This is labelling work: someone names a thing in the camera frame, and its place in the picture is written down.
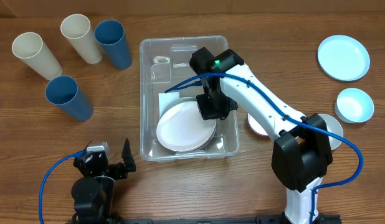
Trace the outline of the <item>pink bowl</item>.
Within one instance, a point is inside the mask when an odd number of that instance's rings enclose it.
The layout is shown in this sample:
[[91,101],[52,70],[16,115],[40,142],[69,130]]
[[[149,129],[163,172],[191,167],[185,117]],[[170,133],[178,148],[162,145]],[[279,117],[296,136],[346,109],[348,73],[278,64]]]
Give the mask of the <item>pink bowl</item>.
[[268,136],[268,134],[266,133],[264,128],[261,127],[261,125],[250,114],[248,114],[247,120],[248,120],[248,123],[249,123],[251,130],[254,133],[261,135],[261,136]]

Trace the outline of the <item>light blue plate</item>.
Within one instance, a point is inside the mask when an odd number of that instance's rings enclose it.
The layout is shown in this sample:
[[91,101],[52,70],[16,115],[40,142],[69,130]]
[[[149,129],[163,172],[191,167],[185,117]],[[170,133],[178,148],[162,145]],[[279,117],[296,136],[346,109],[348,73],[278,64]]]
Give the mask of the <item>light blue plate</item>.
[[353,82],[367,74],[371,59],[365,46],[347,35],[332,35],[318,46],[317,61],[331,78]]

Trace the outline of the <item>light blue bowl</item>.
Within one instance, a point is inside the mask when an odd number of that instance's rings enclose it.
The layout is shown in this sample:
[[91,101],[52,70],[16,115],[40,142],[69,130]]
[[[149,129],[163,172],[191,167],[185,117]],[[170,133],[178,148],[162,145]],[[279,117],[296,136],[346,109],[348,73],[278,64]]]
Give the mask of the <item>light blue bowl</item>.
[[338,94],[334,111],[345,123],[364,123],[374,114],[374,102],[365,91],[346,88]]

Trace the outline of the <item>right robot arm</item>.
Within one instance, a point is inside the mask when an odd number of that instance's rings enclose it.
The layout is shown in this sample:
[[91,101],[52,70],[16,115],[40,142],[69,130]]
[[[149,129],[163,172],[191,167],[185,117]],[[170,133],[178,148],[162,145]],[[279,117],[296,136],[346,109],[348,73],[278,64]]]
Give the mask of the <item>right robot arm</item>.
[[282,223],[324,223],[325,216],[316,208],[318,196],[312,190],[321,184],[333,161],[329,137],[287,118],[326,130],[324,119],[318,114],[307,117],[289,107],[231,49],[213,56],[203,47],[192,54],[189,65],[201,77],[204,93],[196,99],[204,120],[226,119],[242,106],[273,141],[272,169],[287,188]]

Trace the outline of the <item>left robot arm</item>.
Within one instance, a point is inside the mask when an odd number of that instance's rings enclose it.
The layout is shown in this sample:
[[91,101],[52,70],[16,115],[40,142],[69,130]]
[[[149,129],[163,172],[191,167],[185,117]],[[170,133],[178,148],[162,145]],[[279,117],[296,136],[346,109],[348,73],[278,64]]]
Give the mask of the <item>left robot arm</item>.
[[71,190],[75,210],[72,223],[124,223],[112,212],[112,202],[116,181],[136,171],[129,140],[125,140],[122,149],[122,162],[110,164],[109,154],[107,142],[90,142],[74,159],[74,166],[83,177]]

